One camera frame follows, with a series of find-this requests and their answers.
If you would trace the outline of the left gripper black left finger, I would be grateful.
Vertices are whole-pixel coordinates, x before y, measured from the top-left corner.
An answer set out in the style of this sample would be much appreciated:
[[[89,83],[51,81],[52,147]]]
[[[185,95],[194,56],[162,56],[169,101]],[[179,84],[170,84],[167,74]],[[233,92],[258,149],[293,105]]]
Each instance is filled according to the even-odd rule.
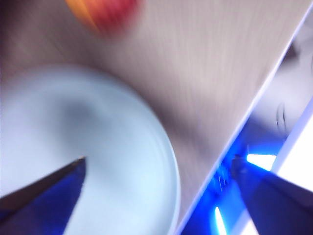
[[[62,235],[80,197],[86,158],[0,199],[2,235]]]

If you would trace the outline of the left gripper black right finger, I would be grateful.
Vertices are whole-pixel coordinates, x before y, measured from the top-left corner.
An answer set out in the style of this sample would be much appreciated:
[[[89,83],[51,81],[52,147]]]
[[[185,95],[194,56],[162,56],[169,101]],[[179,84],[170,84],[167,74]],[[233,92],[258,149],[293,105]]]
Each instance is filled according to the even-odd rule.
[[[311,235],[313,193],[236,155],[231,163],[244,205],[261,235]]]

